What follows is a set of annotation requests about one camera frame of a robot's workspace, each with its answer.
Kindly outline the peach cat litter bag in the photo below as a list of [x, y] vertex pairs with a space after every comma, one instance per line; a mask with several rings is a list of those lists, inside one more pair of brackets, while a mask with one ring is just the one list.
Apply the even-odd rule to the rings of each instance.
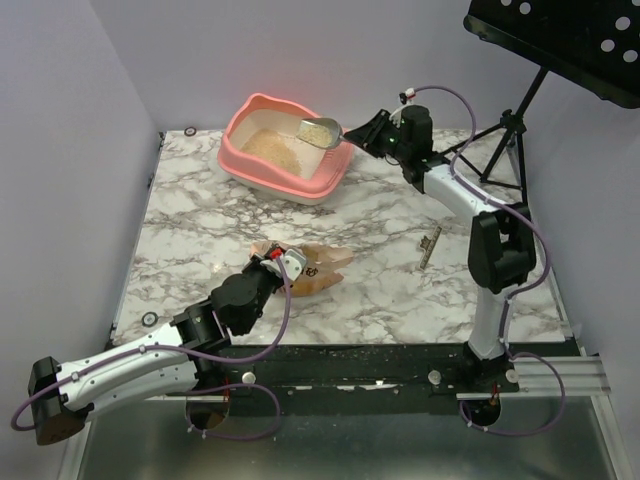
[[339, 270], [347, 267], [354, 259], [354, 252], [348, 247], [334, 247], [317, 242], [297, 245], [279, 243], [279, 246], [284, 250], [293, 248], [307, 259], [304, 272], [291, 286], [293, 297], [311, 296], [338, 284], [344, 279]]

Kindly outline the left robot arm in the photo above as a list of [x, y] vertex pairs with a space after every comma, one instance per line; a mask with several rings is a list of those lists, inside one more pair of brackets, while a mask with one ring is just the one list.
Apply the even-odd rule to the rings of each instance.
[[276, 347], [240, 358], [223, 357], [221, 351], [232, 337], [251, 331], [270, 297], [289, 292], [305, 265], [304, 255], [274, 245], [264, 255], [252, 255], [206, 299], [134, 341], [85, 359], [35, 362], [25, 407], [37, 444], [66, 440], [98, 415], [138, 399], [228, 389], [224, 366], [261, 361]]

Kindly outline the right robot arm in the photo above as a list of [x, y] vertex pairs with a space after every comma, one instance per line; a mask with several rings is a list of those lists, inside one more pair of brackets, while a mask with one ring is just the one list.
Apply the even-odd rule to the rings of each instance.
[[467, 389], [485, 390], [507, 366], [509, 296], [528, 280], [537, 263], [533, 233], [523, 223], [530, 218], [528, 207], [504, 204], [453, 172], [451, 162], [433, 148], [433, 122], [423, 106], [402, 109], [398, 120], [381, 110], [347, 131], [344, 139], [372, 157], [395, 160], [407, 183], [468, 224], [467, 266], [478, 298], [459, 371]]

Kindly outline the metal litter scoop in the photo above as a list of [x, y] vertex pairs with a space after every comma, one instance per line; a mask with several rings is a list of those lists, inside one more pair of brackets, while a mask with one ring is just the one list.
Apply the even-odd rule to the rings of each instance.
[[346, 141], [342, 126], [327, 117], [302, 119], [295, 137], [321, 150], [335, 149]]

